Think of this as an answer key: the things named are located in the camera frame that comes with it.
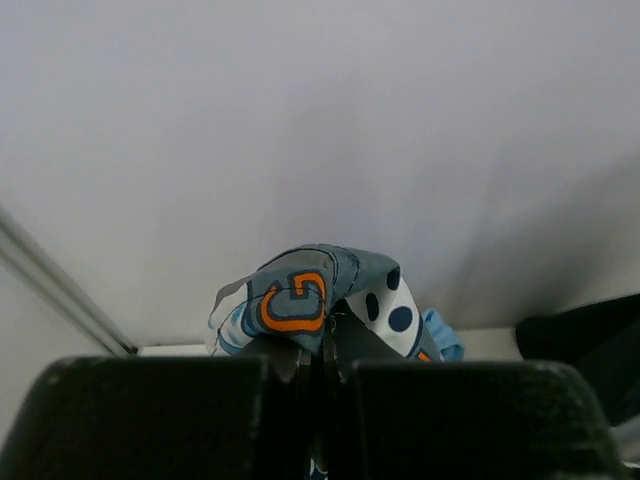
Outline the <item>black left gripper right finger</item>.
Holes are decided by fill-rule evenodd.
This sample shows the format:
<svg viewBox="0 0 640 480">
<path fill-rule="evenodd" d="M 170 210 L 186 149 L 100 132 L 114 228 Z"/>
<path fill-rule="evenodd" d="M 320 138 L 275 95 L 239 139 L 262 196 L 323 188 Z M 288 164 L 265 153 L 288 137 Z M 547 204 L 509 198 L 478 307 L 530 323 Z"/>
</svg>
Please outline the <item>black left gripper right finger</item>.
<svg viewBox="0 0 640 480">
<path fill-rule="evenodd" d="M 399 355 L 353 316 L 323 342 L 333 479 L 621 479 L 587 383 L 564 364 Z"/>
</svg>

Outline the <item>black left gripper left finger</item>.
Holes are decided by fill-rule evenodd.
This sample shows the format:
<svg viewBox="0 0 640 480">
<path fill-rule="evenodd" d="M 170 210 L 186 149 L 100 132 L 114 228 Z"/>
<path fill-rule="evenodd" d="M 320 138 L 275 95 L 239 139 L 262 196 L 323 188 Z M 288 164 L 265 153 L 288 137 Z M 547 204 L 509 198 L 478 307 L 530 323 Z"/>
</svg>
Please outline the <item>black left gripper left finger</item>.
<svg viewBox="0 0 640 480">
<path fill-rule="evenodd" d="M 311 359 L 68 357 L 35 379 L 5 479 L 304 479 Z"/>
</svg>

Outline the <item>light blue shorts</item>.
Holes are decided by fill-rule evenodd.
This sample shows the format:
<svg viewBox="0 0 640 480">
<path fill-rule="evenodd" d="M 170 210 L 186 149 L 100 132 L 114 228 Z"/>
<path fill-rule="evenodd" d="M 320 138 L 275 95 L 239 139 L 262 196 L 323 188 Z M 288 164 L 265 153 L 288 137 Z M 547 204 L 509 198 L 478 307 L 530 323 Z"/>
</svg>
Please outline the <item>light blue shorts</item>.
<svg viewBox="0 0 640 480">
<path fill-rule="evenodd" d="M 429 308 L 423 313 L 423 319 L 440 352 L 441 359 L 443 361 L 462 361 L 465 354 L 462 341 L 456 331 L 443 320 L 439 312 Z"/>
</svg>

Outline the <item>patterned blue orange shorts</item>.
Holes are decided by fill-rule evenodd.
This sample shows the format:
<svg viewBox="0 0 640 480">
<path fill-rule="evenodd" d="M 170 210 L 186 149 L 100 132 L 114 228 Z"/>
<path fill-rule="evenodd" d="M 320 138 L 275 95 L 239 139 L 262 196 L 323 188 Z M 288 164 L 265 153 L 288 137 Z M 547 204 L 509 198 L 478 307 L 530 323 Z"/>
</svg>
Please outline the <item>patterned blue orange shorts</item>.
<svg viewBox="0 0 640 480">
<path fill-rule="evenodd" d="M 207 321 L 205 344 L 212 356 L 230 356 L 260 335 L 273 335 L 316 353 L 340 302 L 402 357 L 443 361 L 399 263 L 380 253 L 329 244 L 286 250 L 222 287 Z"/>
</svg>

